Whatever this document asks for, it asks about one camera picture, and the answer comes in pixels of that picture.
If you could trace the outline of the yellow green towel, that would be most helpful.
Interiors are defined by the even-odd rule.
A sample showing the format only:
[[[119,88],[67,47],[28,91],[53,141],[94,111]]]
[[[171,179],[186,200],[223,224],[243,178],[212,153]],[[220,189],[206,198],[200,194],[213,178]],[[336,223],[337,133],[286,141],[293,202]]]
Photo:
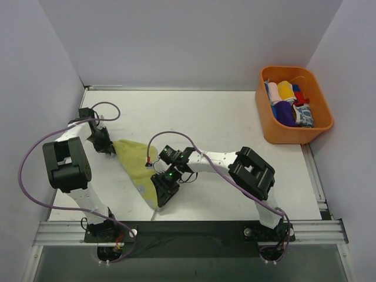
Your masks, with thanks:
[[[131,182],[151,209],[158,209],[156,188],[151,177],[153,167],[146,167],[147,144],[121,139],[113,142],[116,155]]]

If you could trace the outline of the blue white patterned towel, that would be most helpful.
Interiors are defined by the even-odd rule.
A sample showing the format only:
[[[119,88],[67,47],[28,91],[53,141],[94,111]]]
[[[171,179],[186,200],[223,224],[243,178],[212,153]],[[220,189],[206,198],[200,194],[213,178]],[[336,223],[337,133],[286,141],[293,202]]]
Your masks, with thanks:
[[[293,106],[294,117],[296,125],[299,127],[314,127],[314,119],[309,107],[309,104],[305,103],[301,106]]]

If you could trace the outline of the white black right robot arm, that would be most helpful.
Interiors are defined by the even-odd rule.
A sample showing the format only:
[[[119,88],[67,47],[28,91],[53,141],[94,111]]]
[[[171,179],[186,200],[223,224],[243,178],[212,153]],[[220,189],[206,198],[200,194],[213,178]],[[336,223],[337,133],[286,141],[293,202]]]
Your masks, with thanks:
[[[163,207],[178,192],[183,174],[217,173],[255,202],[263,238],[272,241],[280,236],[284,216],[274,197],[275,170],[251,148],[219,153],[200,152],[193,147],[180,151],[165,146],[159,159],[169,167],[150,178],[158,207]]]

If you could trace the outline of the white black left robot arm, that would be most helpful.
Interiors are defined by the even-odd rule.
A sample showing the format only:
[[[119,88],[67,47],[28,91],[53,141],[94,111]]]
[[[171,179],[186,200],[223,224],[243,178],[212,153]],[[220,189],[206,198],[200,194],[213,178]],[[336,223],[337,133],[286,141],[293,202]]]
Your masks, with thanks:
[[[90,235],[111,242],[118,237],[119,228],[110,220],[115,217],[110,208],[102,203],[91,186],[92,171],[83,147],[89,141],[98,153],[116,153],[107,128],[100,121],[94,121],[96,117],[91,108],[79,109],[79,117],[70,121],[73,128],[55,141],[45,143],[42,150],[51,186],[85,209],[86,231]]]

